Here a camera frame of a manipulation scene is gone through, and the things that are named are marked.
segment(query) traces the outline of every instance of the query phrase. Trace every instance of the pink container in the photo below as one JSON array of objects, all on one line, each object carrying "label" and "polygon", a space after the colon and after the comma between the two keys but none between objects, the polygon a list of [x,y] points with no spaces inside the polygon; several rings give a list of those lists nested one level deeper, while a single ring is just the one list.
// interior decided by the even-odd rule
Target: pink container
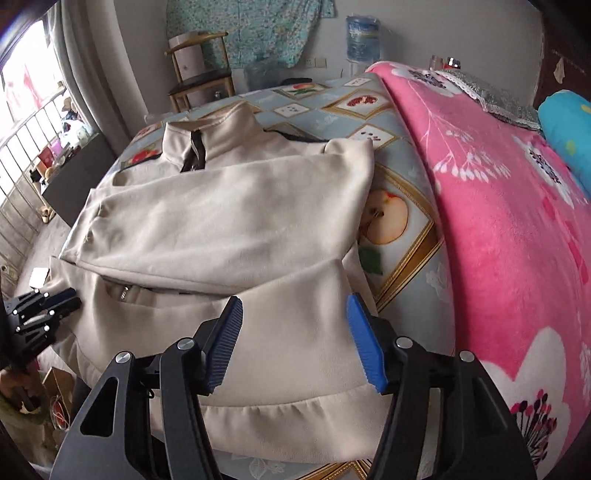
[{"label": "pink container", "polygon": [[63,148],[61,147],[61,142],[59,138],[56,138],[51,145],[49,145],[50,150],[53,152],[53,156],[54,158],[57,158],[60,156],[60,153],[62,152]]}]

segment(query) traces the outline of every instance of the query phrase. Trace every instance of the curtain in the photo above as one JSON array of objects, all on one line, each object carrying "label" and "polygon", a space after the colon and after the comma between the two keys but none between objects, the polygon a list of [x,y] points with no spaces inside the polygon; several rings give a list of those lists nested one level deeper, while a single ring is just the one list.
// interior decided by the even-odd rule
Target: curtain
[{"label": "curtain", "polygon": [[86,122],[100,130],[116,155],[131,136],[106,80],[90,31],[86,1],[61,0],[48,13],[51,40],[64,81]]}]

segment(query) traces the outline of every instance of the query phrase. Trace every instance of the cardboard box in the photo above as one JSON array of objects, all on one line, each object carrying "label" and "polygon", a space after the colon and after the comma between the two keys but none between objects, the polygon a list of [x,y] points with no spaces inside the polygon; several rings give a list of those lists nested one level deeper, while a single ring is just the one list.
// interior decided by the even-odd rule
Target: cardboard box
[{"label": "cardboard box", "polygon": [[63,400],[68,416],[72,417],[72,398],[74,393],[74,378],[59,368],[51,367],[45,378],[43,386],[49,397],[59,395]]}]

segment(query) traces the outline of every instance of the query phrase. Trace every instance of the wooden chair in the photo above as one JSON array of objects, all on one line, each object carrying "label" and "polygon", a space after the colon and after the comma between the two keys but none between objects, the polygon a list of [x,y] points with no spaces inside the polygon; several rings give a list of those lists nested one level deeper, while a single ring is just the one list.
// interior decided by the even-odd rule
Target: wooden chair
[{"label": "wooden chair", "polygon": [[[223,40],[227,34],[228,32],[219,32],[196,35],[195,37],[189,38],[187,41],[184,41],[176,47],[164,52],[165,55],[170,55],[173,58],[174,71],[177,74],[178,84],[168,93],[168,98],[170,98],[175,112],[178,113],[181,111],[178,105],[178,99],[183,98],[185,110],[189,110],[189,99],[187,98],[187,95],[189,93],[198,92],[199,90],[203,90],[205,88],[214,87],[217,85],[225,85],[228,95],[235,95],[234,83],[232,82],[232,71],[230,70],[230,62],[228,61],[228,52],[226,51],[226,44]],[[205,72],[195,77],[183,80],[181,78],[181,72],[178,68],[177,58],[174,53],[176,51],[182,50],[183,48],[201,45],[210,40],[215,40],[216,38],[221,39],[223,59],[226,67],[212,70],[210,72]]]}]

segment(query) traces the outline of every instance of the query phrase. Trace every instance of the floor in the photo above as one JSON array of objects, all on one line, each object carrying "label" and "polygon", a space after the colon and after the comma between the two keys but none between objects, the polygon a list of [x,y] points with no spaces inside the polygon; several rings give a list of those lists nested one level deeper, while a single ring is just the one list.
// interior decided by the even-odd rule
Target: floor
[{"label": "floor", "polygon": [[50,257],[56,257],[60,253],[68,233],[70,233],[70,227],[57,215],[51,222],[41,227],[39,235],[33,243],[33,247],[22,268],[22,273],[15,290],[15,296],[22,295],[31,290],[29,287],[29,278],[31,278],[33,268],[48,268]]}]

